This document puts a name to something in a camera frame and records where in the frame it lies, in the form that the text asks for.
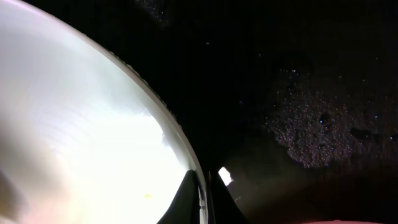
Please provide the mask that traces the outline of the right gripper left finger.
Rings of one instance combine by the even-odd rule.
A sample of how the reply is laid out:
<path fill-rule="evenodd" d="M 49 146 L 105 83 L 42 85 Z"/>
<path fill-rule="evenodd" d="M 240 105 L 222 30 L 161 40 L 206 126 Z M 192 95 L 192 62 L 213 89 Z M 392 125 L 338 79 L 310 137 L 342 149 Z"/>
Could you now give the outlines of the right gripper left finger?
<path fill-rule="evenodd" d="M 199 224 L 200 194 L 197 173 L 188 170 L 177 193 L 158 224 Z"/>

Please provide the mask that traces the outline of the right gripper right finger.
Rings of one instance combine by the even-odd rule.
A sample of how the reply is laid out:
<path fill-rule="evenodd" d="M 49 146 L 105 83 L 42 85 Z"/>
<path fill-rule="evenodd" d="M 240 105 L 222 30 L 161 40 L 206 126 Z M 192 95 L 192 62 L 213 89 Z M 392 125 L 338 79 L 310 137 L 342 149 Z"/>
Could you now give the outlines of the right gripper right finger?
<path fill-rule="evenodd" d="M 208 172 L 209 222 L 211 224 L 248 224 L 217 172 Z"/>

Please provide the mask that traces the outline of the white pink plate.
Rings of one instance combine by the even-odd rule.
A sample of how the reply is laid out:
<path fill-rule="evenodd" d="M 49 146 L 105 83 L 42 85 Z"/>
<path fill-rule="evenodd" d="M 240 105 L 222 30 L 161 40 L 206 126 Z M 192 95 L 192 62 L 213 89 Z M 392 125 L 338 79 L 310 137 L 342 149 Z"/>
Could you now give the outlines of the white pink plate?
<path fill-rule="evenodd" d="M 111 52 L 23 1 L 1 2 L 1 222 L 158 223 L 188 170 L 187 137 Z"/>

